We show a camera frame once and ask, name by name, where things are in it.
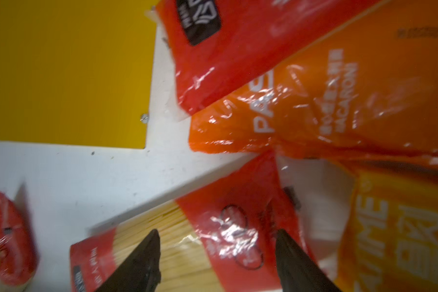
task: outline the yellow package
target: yellow package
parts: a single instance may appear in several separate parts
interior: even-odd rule
[[[438,172],[349,169],[357,181],[339,249],[340,289],[438,291]]]

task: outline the black rectangle label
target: black rectangle label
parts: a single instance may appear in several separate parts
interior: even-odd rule
[[[79,266],[73,267],[73,279],[75,281],[76,292],[86,292],[86,287],[84,286],[84,281],[82,279],[82,272]]]
[[[196,46],[221,28],[214,0],[177,0],[181,26],[190,44]]]

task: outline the red and yellow package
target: red and yellow package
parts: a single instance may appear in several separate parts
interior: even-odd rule
[[[0,292],[23,291],[36,268],[29,230],[13,202],[0,192]]]
[[[356,174],[336,284],[344,292],[438,291],[438,172]]]
[[[386,0],[161,0],[177,101],[205,108]]]
[[[392,0],[296,53],[193,115],[189,142],[207,153],[438,157],[438,0]]]
[[[275,233],[283,228],[303,242],[268,152],[225,178],[72,245],[73,291],[97,289],[155,228],[162,275],[156,291],[279,289]]]

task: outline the yellow panel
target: yellow panel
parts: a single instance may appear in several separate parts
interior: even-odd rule
[[[0,0],[0,140],[144,148],[158,0]]]

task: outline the screw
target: screw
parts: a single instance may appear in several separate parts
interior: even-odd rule
[[[149,120],[149,115],[148,114],[142,114],[141,115],[141,118],[140,118],[140,121],[143,123],[143,124],[147,124],[147,121]]]

